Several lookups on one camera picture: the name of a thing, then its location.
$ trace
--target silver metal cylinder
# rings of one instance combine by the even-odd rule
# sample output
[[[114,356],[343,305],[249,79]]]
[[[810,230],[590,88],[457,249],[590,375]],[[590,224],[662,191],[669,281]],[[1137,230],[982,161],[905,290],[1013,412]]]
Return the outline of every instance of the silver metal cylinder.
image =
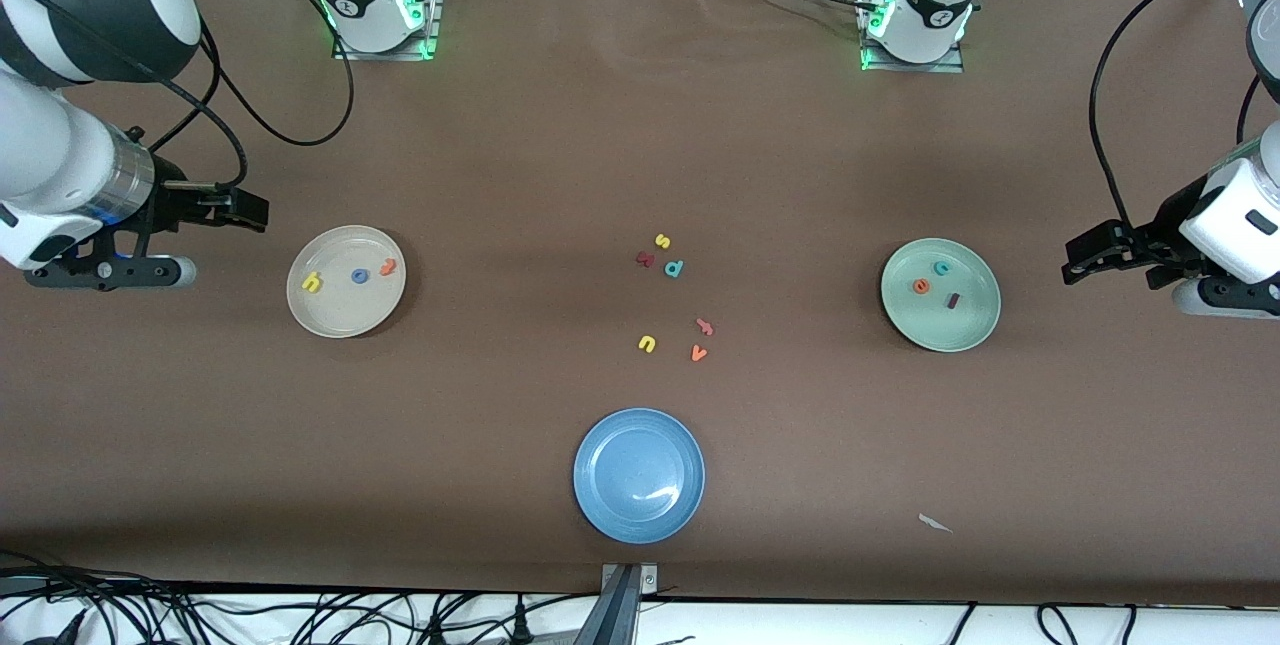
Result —
[[[108,127],[114,147],[111,175],[88,202],[76,209],[76,215],[96,218],[106,225],[115,225],[138,212],[151,197],[156,171],[151,152],[124,137],[115,127]]]

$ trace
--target white plate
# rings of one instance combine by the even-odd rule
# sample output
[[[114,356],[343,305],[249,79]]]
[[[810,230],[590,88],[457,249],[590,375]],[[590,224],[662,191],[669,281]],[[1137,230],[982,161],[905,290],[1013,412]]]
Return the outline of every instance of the white plate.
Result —
[[[396,270],[381,275],[387,259]],[[357,284],[352,273],[369,271]],[[320,289],[302,288],[310,273],[320,276]],[[324,232],[302,248],[285,284],[289,311],[298,325],[323,338],[353,338],[378,328],[394,311],[404,293],[404,255],[396,241],[374,227],[343,225]]]
[[[946,275],[934,270],[940,262],[947,267]],[[915,293],[918,279],[929,282],[928,293]],[[951,294],[960,296],[955,308],[947,307]],[[888,259],[881,299],[906,339],[940,353],[975,348],[1000,321],[1000,285],[987,261],[964,244],[941,238],[911,241]]]

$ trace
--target table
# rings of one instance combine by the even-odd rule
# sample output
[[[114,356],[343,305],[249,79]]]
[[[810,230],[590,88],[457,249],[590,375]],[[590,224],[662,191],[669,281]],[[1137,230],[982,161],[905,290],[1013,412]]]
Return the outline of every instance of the table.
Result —
[[[280,129],[334,122],[306,3],[197,1]],[[449,0],[436,60],[357,63],[321,148],[219,93],[265,235],[157,235],[201,267],[188,291],[0,276],[3,540],[188,580],[573,591],[653,561],[684,595],[1274,601],[1280,329],[1059,275],[1110,218],[1085,102],[1138,0],[982,1],[964,76],[859,70],[827,3]],[[1243,42],[1234,0],[1164,0],[1115,52],[1101,127],[1135,218],[1229,150]],[[151,84],[74,99],[152,134],[183,113]],[[234,165],[205,120],[165,154]],[[353,221],[411,283],[384,328],[324,340],[285,273]],[[676,282],[634,261],[658,232]],[[923,235],[997,273],[978,349],[923,352],[881,312],[879,267]],[[635,404],[708,462],[694,521],[644,548],[596,534],[570,476]]]

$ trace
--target metal mounting plate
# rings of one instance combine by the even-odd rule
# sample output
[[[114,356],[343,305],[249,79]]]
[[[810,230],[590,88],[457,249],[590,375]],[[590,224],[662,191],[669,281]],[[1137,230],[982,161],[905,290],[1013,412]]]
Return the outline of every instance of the metal mounting plate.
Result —
[[[854,0],[855,3],[872,3],[874,6],[882,6],[883,0]],[[899,58],[893,58],[892,54],[884,49],[884,45],[877,38],[872,38],[867,33],[870,26],[873,13],[859,10],[858,12],[858,36],[861,41],[861,67],[863,70],[896,70],[896,72],[964,72],[964,58],[960,54],[960,44],[951,44],[945,56],[938,58],[936,61],[914,63],[902,61]]]
[[[609,584],[613,571],[622,567],[621,563],[604,563],[600,568],[600,587]],[[640,594],[653,595],[658,591],[658,563],[640,563]]]

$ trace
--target white floor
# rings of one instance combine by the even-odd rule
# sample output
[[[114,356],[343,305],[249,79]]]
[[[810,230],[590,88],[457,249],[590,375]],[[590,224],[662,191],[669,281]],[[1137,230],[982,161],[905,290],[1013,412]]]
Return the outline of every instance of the white floor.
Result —
[[[310,595],[243,595],[202,598],[228,607],[261,608],[273,604],[314,604]],[[388,596],[375,595],[360,604],[375,607]],[[547,599],[545,595],[526,598],[526,605]],[[413,617],[404,603],[385,610],[389,617],[403,622],[425,625],[430,617],[434,595],[413,596]],[[17,604],[17,599],[0,600],[0,612]],[[529,626],[534,635],[576,631],[586,619],[594,599],[582,598],[534,610]],[[452,616],[447,625],[506,618],[515,607],[515,596],[485,595]],[[0,645],[22,645],[36,637],[51,637],[67,625],[82,607],[77,603],[45,604],[35,601],[0,622]],[[691,645],[742,645],[791,644],[806,645],[943,645],[955,631],[964,605],[841,605],[841,604],[645,604],[640,616],[636,645],[671,645],[682,639]],[[109,645],[106,631],[96,610],[90,609],[77,645]],[[1119,645],[1128,612],[1124,608],[1064,608],[1079,645]],[[306,610],[280,610],[260,616],[229,617],[211,609],[201,609],[210,623],[219,627],[232,640],[243,645],[285,645],[306,621]],[[315,642],[329,640],[355,622],[358,613],[343,613],[325,623]],[[1062,642],[1069,642],[1056,621],[1047,618],[1050,631]],[[173,618],[165,623],[166,635],[177,637]],[[142,637],[119,619],[115,625],[119,645],[137,645]],[[483,628],[448,632],[449,644],[467,644]],[[364,627],[352,632],[343,642],[348,645],[398,645],[412,641],[411,632],[385,627]],[[493,635],[484,642],[497,642]],[[982,607],[969,619],[960,640],[963,645],[1048,645],[1036,623],[1034,607],[991,605]],[[1130,645],[1203,645],[1230,642],[1233,645],[1272,645],[1280,642],[1280,613],[1274,610],[1226,610],[1142,608],[1129,640]]]

